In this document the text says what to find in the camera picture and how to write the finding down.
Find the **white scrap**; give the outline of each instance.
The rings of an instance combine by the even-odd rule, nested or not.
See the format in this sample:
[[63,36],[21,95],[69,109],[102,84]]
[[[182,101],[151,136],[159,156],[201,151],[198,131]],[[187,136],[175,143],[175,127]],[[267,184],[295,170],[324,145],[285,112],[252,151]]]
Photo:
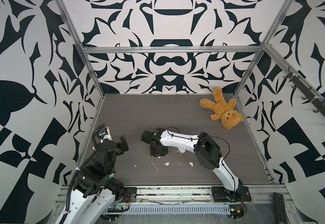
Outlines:
[[[150,163],[152,163],[151,161],[150,161]],[[152,163],[153,164],[153,163]],[[153,164],[154,165],[154,164]],[[156,171],[159,173],[159,171],[157,170],[157,168],[156,168],[156,166],[154,165],[154,167],[155,167],[155,169],[156,169]]]

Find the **teddy bear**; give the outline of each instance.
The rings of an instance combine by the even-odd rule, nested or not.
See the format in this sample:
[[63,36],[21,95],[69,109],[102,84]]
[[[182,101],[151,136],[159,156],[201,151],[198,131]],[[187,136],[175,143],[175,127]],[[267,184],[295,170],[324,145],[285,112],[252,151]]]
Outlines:
[[215,101],[209,99],[201,99],[200,106],[213,110],[215,113],[210,115],[211,120],[221,119],[223,127],[231,129],[236,126],[239,122],[244,120],[242,114],[238,111],[233,110],[236,105],[236,99],[232,98],[227,103],[223,98],[222,89],[220,87],[215,87],[212,91]]

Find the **teddy bear's leg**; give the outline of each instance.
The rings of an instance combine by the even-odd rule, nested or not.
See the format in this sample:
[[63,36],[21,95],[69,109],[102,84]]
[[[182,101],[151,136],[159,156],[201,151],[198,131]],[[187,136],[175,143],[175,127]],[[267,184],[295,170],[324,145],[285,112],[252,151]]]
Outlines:
[[219,102],[225,102],[225,99],[223,98],[223,94],[222,94],[222,89],[218,86],[216,86],[215,88],[213,88],[213,91],[212,91],[212,94],[213,94],[213,97],[215,98],[215,101],[217,103]]
[[200,106],[213,110],[216,106],[216,103],[214,101],[210,101],[209,99],[204,98],[200,100]]
[[228,101],[228,110],[232,110],[234,108],[234,106],[236,105],[236,99],[235,98],[232,98]]
[[210,118],[211,120],[218,120],[221,118],[221,114],[211,114]]

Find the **hook rack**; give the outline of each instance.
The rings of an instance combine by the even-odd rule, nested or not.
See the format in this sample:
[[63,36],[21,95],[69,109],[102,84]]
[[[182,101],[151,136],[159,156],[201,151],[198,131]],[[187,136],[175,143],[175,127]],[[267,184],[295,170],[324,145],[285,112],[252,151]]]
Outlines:
[[313,110],[314,113],[321,113],[325,117],[325,98],[309,84],[307,80],[301,74],[293,74],[289,72],[284,79],[289,78],[294,86],[292,88],[299,88],[304,94],[303,100],[309,100],[317,110]]

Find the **gray plastic cable tray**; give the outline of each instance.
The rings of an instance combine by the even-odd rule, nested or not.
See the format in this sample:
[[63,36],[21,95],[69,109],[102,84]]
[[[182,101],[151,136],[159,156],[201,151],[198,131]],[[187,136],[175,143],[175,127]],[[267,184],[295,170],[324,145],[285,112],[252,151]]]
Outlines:
[[230,215],[230,208],[225,204],[218,205],[130,205],[126,215],[160,215],[160,214],[222,214]]

